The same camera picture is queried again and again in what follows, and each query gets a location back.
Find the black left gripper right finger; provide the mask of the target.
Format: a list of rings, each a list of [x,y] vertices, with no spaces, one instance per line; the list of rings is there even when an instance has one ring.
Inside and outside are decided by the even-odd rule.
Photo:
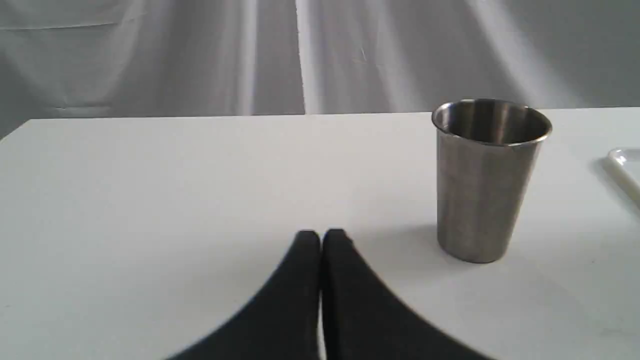
[[[329,360],[484,360],[406,306],[342,228],[322,240],[322,332]]]

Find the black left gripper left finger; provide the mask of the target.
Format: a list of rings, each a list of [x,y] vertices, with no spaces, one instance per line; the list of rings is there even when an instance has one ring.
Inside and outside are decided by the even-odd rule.
[[[321,261],[318,234],[299,231],[242,309],[174,360],[318,360]]]

